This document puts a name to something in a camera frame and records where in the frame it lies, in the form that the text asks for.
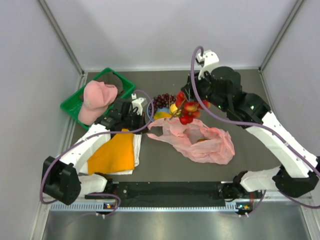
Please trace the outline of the pink plastic bag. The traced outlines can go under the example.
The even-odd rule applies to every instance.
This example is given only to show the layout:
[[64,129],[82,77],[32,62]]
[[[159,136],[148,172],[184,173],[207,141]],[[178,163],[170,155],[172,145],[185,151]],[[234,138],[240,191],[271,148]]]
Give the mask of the pink plastic bag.
[[196,163],[227,165],[235,155],[235,147],[229,132],[208,127],[194,119],[186,125],[175,118],[161,118],[148,125],[162,128],[162,135],[148,133],[150,139],[170,144],[184,157]]

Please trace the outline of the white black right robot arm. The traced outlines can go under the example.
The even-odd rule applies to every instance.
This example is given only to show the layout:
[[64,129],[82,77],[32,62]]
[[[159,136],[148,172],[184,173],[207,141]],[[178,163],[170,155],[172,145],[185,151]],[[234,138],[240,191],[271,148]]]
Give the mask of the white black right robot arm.
[[238,72],[227,66],[211,72],[192,71],[181,91],[201,107],[210,103],[226,113],[224,122],[242,127],[280,161],[280,166],[272,169],[239,173],[232,183],[237,197],[273,190],[295,199],[319,184],[320,159],[296,141],[259,95],[243,91]]

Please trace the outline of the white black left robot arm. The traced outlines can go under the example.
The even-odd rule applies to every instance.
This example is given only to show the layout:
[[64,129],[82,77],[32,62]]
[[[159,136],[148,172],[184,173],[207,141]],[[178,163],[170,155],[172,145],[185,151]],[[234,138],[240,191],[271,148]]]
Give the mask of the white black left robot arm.
[[140,164],[142,134],[147,132],[146,98],[117,99],[69,149],[43,163],[40,201],[44,195],[65,205],[97,193],[109,198],[114,187],[107,176],[131,175]]

